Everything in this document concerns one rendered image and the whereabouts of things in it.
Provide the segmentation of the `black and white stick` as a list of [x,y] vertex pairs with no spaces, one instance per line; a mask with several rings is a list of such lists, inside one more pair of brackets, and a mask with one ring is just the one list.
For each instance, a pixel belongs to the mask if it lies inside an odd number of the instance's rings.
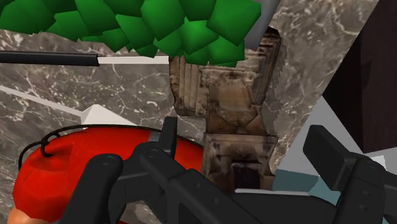
[[99,57],[89,53],[0,51],[0,63],[39,64],[58,66],[100,66],[102,64],[168,64],[168,56],[154,58],[141,56]]

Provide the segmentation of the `white pointed object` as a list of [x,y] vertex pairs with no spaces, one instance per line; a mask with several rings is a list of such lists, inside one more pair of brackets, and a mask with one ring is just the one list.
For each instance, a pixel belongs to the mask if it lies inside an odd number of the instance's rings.
[[36,97],[27,93],[20,92],[18,90],[14,90],[12,88],[8,88],[0,85],[0,91],[5,92],[7,94],[15,95],[21,97],[23,99],[27,99],[30,101],[37,102],[39,104],[49,106],[53,109],[58,109],[66,113],[70,113],[72,115],[76,115],[80,117],[81,124],[115,124],[115,125],[134,125],[135,123],[127,120],[126,118],[112,112],[111,110],[101,106],[99,104],[93,104],[89,108],[84,111],[79,111],[77,109],[73,109],[56,102],[48,101],[46,99],[42,99],[40,97]]

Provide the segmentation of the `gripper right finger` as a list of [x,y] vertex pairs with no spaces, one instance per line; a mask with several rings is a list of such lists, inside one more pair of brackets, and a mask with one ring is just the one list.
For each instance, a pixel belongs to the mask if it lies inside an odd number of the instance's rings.
[[303,153],[328,188],[340,192],[332,224],[397,224],[397,175],[347,150],[322,125],[311,125]]

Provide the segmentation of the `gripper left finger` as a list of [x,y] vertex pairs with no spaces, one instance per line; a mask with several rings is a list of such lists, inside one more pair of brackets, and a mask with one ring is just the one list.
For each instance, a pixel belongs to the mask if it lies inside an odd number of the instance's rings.
[[212,183],[174,160],[177,123],[164,120],[157,141],[141,143],[122,160],[115,154],[92,157],[59,224],[115,224],[122,208],[166,195],[166,224],[217,224],[209,198]]

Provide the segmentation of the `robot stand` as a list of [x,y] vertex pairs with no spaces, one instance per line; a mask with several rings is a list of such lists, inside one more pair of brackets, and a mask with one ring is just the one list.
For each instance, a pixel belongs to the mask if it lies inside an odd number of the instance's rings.
[[360,150],[397,147],[397,0],[379,0],[322,96]]

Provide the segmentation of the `green plant in stone pot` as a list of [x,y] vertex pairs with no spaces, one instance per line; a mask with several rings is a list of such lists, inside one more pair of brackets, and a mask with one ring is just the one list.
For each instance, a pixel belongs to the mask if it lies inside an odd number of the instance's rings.
[[134,50],[167,64],[174,109],[205,119],[202,173],[225,192],[269,190],[277,137],[262,107],[281,37],[280,0],[0,0],[0,29]]

